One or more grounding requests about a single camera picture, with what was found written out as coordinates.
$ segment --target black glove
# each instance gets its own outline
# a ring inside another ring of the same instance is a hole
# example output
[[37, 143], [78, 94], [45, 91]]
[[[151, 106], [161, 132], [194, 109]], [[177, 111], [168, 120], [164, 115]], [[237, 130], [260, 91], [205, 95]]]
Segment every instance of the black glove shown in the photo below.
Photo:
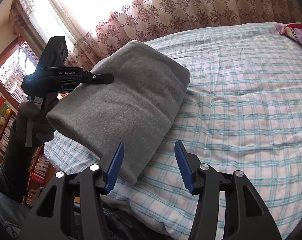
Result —
[[22, 143], [22, 145], [25, 145], [28, 118], [32, 118], [34, 120], [32, 147], [40, 147], [43, 142], [53, 140], [55, 129], [49, 124], [46, 115], [58, 102], [59, 99], [55, 98], [49, 103], [48, 108], [42, 111], [40, 111], [33, 101], [22, 102], [19, 105], [15, 120], [15, 138]]

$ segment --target window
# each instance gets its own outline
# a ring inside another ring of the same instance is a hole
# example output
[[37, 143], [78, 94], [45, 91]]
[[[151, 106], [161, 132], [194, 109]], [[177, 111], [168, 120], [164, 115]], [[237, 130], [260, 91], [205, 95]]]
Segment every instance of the window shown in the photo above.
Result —
[[21, 89], [23, 78], [34, 71], [35, 65], [22, 47], [18, 47], [0, 67], [0, 81], [18, 104], [27, 101], [28, 97]]

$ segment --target bed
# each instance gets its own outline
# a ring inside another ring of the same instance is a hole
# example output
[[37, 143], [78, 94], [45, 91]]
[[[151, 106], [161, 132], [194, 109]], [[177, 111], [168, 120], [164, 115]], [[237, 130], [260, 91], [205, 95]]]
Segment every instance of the bed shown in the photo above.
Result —
[[[281, 36], [274, 23], [202, 28], [147, 44], [186, 67], [191, 82], [137, 184], [118, 178], [104, 201], [158, 232], [187, 239], [198, 198], [185, 189], [177, 167], [174, 143], [180, 139], [217, 171], [243, 170], [282, 238], [288, 236], [302, 217], [302, 46]], [[58, 132], [44, 153], [67, 174], [98, 161]], [[221, 193], [216, 239], [223, 236], [224, 198]]]

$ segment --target person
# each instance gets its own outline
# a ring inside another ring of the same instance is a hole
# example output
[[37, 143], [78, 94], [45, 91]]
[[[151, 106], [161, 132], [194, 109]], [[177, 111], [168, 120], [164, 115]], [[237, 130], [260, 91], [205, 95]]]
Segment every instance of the person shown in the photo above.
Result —
[[[22, 205], [23, 197], [28, 193], [28, 178], [30, 167], [37, 147], [43, 142], [54, 138], [55, 129], [46, 119], [46, 114], [59, 102], [56, 98], [47, 110], [40, 111], [32, 101], [19, 105], [17, 116], [12, 124], [10, 138], [4, 159], [0, 165], [0, 239], [17, 239], [21, 227], [26, 220], [30, 208]], [[34, 120], [32, 148], [26, 148], [27, 120]], [[158, 239], [172, 240], [171, 237], [157, 233], [125, 211], [104, 207], [107, 226], [112, 240]], [[75, 214], [75, 228], [78, 239], [83, 239], [81, 233], [81, 217]]]

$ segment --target gloved hand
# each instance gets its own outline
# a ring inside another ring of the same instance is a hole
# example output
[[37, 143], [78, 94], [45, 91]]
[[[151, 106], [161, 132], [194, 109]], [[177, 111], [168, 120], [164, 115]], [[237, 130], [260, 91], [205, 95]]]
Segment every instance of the gloved hand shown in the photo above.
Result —
[[46, 115], [57, 105], [58, 102], [59, 99], [55, 98], [49, 103], [48, 108], [42, 111], [40, 111], [33, 101], [22, 102], [19, 105], [17, 117], [15, 119], [15, 138], [22, 145], [25, 145], [28, 118], [32, 118], [34, 120], [32, 130], [32, 147], [40, 147], [43, 142], [53, 140], [55, 129], [49, 124], [46, 119]]

